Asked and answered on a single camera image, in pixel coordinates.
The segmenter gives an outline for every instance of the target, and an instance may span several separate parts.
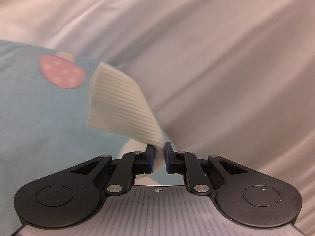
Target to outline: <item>white polka dot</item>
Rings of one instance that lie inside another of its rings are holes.
[[[70,83],[76,83],[77,80],[76,80],[75,78],[70,78],[70,79],[69,79],[69,82],[70,82]]]
[[[55,83],[60,83],[60,82],[62,82],[61,77],[56,77],[56,78],[54,79],[54,82],[55,82]]]
[[[49,64],[44,64],[43,68],[46,69],[46,70],[49,70],[49,69],[51,69],[51,66]]]

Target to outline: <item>circular cap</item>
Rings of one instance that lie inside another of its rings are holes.
[[[49,186],[40,190],[36,199],[48,207],[58,207],[72,200],[73,191],[64,186]]]
[[[210,190],[209,186],[204,185],[204,184],[198,184],[194,187],[195,191],[199,193],[205,193]]]
[[[107,190],[111,193],[118,193],[122,190],[122,187],[118,184],[113,184],[107,187]]]
[[[244,190],[243,197],[258,207],[272,206],[280,200],[280,194],[275,189],[263,185],[248,187]]]

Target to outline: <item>white ribbed sock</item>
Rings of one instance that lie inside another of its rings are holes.
[[[88,127],[109,131],[156,148],[154,171],[164,162],[164,137],[137,83],[101,63],[90,83]]]

